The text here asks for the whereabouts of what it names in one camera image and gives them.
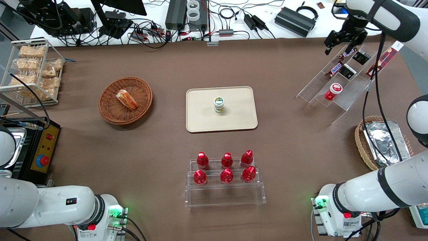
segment qr code label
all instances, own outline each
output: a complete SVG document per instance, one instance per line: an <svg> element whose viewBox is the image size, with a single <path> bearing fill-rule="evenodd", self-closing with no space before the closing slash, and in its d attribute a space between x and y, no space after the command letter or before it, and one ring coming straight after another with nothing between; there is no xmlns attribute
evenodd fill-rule
<svg viewBox="0 0 428 241"><path fill-rule="evenodd" d="M356 229L359 226L360 226L360 219L358 217L343 219L343 229Z"/></svg>

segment woven basket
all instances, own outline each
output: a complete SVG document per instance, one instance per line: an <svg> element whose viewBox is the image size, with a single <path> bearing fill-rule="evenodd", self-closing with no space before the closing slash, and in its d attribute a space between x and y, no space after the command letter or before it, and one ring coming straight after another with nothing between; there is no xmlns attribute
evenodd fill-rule
<svg viewBox="0 0 428 241"><path fill-rule="evenodd" d="M383 121L383 118L377 115L368 116L364 119L366 121L366 124L369 124L375 121ZM413 150L410 147L409 140L406 138L405 135L403 135L403 138L404 138L404 141L406 142L407 148L409 149L410 156L413 156ZM370 151L370 147L366 141L366 136L364 135L364 132L363 132L363 121L361 121L358 124L358 126L355 128L355 142L357 143L358 151L360 152L361 158L364 160L366 165L373 171L378 170L379 166L376 165L375 160L373 160L372 152Z"/></svg>
<svg viewBox="0 0 428 241"><path fill-rule="evenodd" d="M120 89L126 90L137 102L138 108L130 110L117 98ZM124 77L110 83L103 91L98 101L101 116L109 123L126 125L140 119L152 104L152 89L142 79Z"/></svg>

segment clear acrylic shelf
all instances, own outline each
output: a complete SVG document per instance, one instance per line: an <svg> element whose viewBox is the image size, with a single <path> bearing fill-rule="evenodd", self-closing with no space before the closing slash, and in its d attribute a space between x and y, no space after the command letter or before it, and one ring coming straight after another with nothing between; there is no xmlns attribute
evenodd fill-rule
<svg viewBox="0 0 428 241"><path fill-rule="evenodd" d="M239 168L240 157L233 157L233 181L229 184L220 182L221 158L209 161L210 170L204 171L207 175L207 184L198 186L193 181L193 175L198 170L198 164L195 160L189 161L189 171L187 172L185 189L185 206L187 208L203 206L230 206L266 203L265 186L260 170L255 161L256 178L249 183L241 181L241 173L244 169Z"/></svg>
<svg viewBox="0 0 428 241"><path fill-rule="evenodd" d="M355 53L352 53L345 57L344 60L341 60L343 64L347 64L349 67L355 70L356 74L354 74L350 79L345 78L340 73L336 73L331 79L326 77L325 74L330 72L330 70L340 61L337 56L343 54L346 48L347 46L343 47L336 55L334 55L333 59L301 90L299 94L297 94L297 97L301 97L308 103L311 103L314 99L316 99L325 107L328 107L334 103L342 108L342 112L333 121L333 123L335 123L349 110L349 108L369 86L371 80L366 72L370 69L376 60L377 51L374 51L366 45L363 45L359 49L370 55L370 59L364 65L358 63L352 58ZM332 101L329 101L324 98L324 93L333 83L339 83L342 85L343 91Z"/></svg>

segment brown tablecloth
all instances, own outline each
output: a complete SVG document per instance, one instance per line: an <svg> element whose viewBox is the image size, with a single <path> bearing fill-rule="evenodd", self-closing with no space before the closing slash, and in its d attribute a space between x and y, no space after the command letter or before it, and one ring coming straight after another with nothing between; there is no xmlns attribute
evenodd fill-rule
<svg viewBox="0 0 428 241"><path fill-rule="evenodd" d="M365 44L377 49L377 41L370 38ZM51 119L62 126L51 168L56 186L83 185L114 195L129 207L129 217L149 241L309 241L314 193L325 184L370 171L354 141L363 97L331 126L340 110L295 98L331 59L324 49L323 39L229 41L219 47L182 42L157 51L143 45L60 48L64 57L77 62L65 65L59 104L48 107ZM100 117L97 102L110 82L124 76L146 80L154 100L137 123L112 126ZM259 120L255 130L187 132L188 89L242 85L254 90ZM409 103L420 91L399 54L380 74L380 94L386 116L398 122L416 154L423 151L405 120ZM378 113L373 91L366 115ZM247 149L254 151L261 170L266 204L185 208L189 159L199 151L214 158L225 152L238 156ZM73 240L65 225L18 231L33 241ZM0 237L19 240L4 229ZM378 240L427 238L428 231L412 227L402 210L382 222Z"/></svg>

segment small jar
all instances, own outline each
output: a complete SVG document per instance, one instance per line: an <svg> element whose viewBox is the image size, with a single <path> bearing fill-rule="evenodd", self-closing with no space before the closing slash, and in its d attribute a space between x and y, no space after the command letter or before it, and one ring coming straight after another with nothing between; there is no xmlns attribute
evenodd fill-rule
<svg viewBox="0 0 428 241"><path fill-rule="evenodd" d="M340 85L340 84L338 84L338 83L333 83L331 86L330 86L330 88L329 88L329 90L327 90L327 92L325 92L324 93L324 97L327 99L327 100L333 100L334 99L334 97L336 96L336 95L338 95L338 94L340 94L340 92L342 92L342 90L343 90L343 88L342 88L342 86Z"/></svg>
<svg viewBox="0 0 428 241"><path fill-rule="evenodd" d="M217 96L214 98L214 110L217 113L223 112L224 100L222 97Z"/></svg>

